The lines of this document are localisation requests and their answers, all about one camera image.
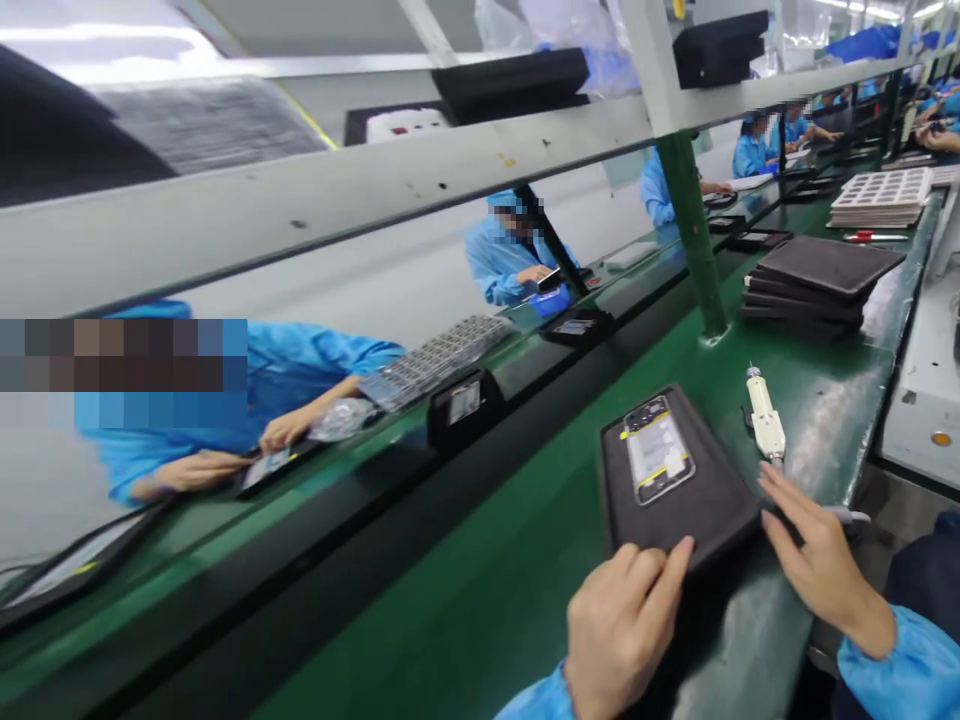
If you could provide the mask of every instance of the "hand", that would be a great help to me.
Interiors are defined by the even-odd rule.
[[[917,133],[917,142],[929,150],[960,152],[960,135],[952,132],[933,132],[927,126]]]
[[[700,181],[700,194],[709,195],[712,192],[730,194],[733,188],[726,183],[711,183],[704,180]]]
[[[324,408],[317,408],[315,403],[311,403],[271,420],[260,436],[260,452],[273,455],[285,447],[290,447],[303,437],[314,421],[323,414],[323,410]]]
[[[806,542],[798,550],[783,523],[763,511],[763,529],[800,599],[866,655],[885,658],[897,644],[896,618],[854,562],[840,521],[768,463],[759,482]]]
[[[252,462],[249,458],[208,450],[163,465],[153,474],[153,480],[176,492],[199,492]]]
[[[553,270],[546,265],[531,265],[527,269],[517,273],[517,282],[521,285],[525,285],[528,282],[540,282],[552,272]]]
[[[690,537],[669,558],[624,545],[573,596],[563,672],[578,720],[612,720],[640,699],[673,639],[692,553]]]

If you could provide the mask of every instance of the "fluorescent light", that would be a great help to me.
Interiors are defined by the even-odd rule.
[[[864,5],[863,3],[852,2],[849,5],[843,2],[843,0],[817,0],[821,5],[829,5],[830,7],[840,8],[841,10],[846,10],[851,14],[858,14],[863,12]],[[881,20],[899,20],[900,14],[895,13],[892,10],[884,10],[882,8],[868,7],[867,15],[871,17],[880,18]]]
[[[934,3],[933,5],[927,5],[922,10],[917,10],[913,14],[913,18],[914,20],[916,20],[918,17],[927,17],[927,15],[933,15],[934,13],[938,13],[941,10],[943,10],[943,3],[942,2]]]
[[[200,32],[193,28],[165,25],[117,25],[112,23],[75,23],[60,28],[0,28],[0,42],[88,42],[102,38],[164,38],[181,40],[191,46],[180,53],[188,62],[216,62],[220,54]]]

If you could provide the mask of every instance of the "stacked trays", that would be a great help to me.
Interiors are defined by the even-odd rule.
[[[946,187],[960,182],[960,165],[945,165],[943,167],[930,168],[933,173],[930,182],[933,187]]]
[[[842,340],[860,329],[877,281],[904,257],[866,245],[794,238],[744,277],[740,314],[812,342]]]
[[[920,218],[932,181],[930,168],[855,175],[830,206],[827,227],[908,227]]]
[[[513,331],[514,325],[507,318],[471,315],[363,378],[360,390],[384,410],[399,412],[479,360]]]

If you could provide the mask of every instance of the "workbench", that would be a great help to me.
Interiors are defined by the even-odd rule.
[[[614,314],[613,337],[577,351],[527,330],[485,358],[512,412],[459,455],[427,447],[420,405],[255,502],[177,509],[104,587],[0,645],[0,717],[491,717],[563,657],[566,603],[606,557],[599,428],[667,383],[756,490],[740,411],[753,361],[783,419],[788,474],[820,502],[849,501],[941,202],[898,245],[909,257],[878,285],[861,335],[828,348],[736,318],[757,257],[719,237],[732,322],[704,343],[683,248],[662,240],[582,301]],[[829,202],[762,214],[764,228],[838,237],[823,229]],[[785,715],[811,616],[762,538],[722,575],[685,602],[648,717],[715,717],[718,703],[730,717]]]
[[[740,409],[748,402],[746,369],[760,367],[786,430],[787,474],[820,503],[849,503],[941,202],[931,200],[907,260],[878,284],[862,334],[834,347],[736,319],[742,277],[755,264],[745,259],[723,283],[733,322],[721,340],[704,343],[699,313],[690,313],[256,717],[304,717],[317,703],[335,717],[384,717],[401,708],[417,708],[421,717],[492,717],[548,675],[566,652],[566,603],[607,557],[597,499],[599,428],[669,383],[683,387],[760,493],[760,457]],[[778,214],[786,221],[777,222]],[[809,233],[828,215],[827,202],[786,206],[765,226]],[[812,616],[766,541],[743,548],[699,591],[685,600],[674,650],[639,717],[786,717]]]

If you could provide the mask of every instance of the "black monitor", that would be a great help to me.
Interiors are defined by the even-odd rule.
[[[92,95],[2,45],[0,106],[0,207],[176,175]]]
[[[680,87],[732,85],[750,78],[750,61],[763,55],[766,10],[684,28],[673,41]]]
[[[433,70],[433,82],[457,125],[559,110],[590,102],[580,48]]]

